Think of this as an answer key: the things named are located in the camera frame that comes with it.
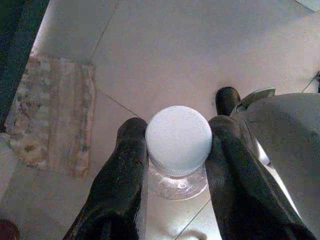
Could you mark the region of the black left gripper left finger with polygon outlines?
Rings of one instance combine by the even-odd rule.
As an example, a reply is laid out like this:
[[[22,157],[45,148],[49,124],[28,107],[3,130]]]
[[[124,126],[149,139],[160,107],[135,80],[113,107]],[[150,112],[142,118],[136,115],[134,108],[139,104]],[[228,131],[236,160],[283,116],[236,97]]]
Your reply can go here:
[[[148,201],[147,123],[138,117],[117,131],[113,153],[95,177],[66,240],[144,240]]]

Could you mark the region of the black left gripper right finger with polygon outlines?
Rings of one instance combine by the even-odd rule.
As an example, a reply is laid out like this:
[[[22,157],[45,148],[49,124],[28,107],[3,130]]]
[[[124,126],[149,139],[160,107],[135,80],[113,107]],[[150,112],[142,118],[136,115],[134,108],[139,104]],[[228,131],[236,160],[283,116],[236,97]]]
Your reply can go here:
[[[247,147],[229,116],[209,122],[213,139],[205,161],[209,193],[223,240],[313,240],[284,192]]]

